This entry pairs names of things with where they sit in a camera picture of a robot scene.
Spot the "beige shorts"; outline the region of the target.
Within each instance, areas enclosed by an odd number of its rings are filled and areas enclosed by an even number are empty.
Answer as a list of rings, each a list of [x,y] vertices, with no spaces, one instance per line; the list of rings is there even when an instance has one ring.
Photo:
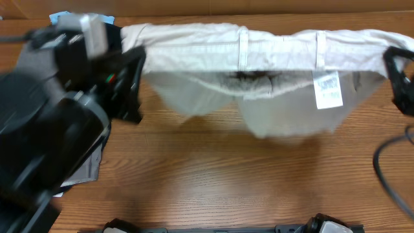
[[[142,76],[167,106],[201,116],[235,102],[259,138],[335,129],[387,80],[385,51],[413,49],[411,37],[381,30],[139,24],[121,35],[124,51],[145,48]]]

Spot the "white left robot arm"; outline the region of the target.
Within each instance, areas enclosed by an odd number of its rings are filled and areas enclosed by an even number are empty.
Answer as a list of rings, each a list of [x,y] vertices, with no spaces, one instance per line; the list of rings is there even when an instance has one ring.
[[[63,182],[107,141],[113,119],[138,124],[146,50],[122,50],[120,28],[94,39],[50,25],[3,42],[51,52],[55,70],[1,75],[1,231],[47,232],[60,214]]]

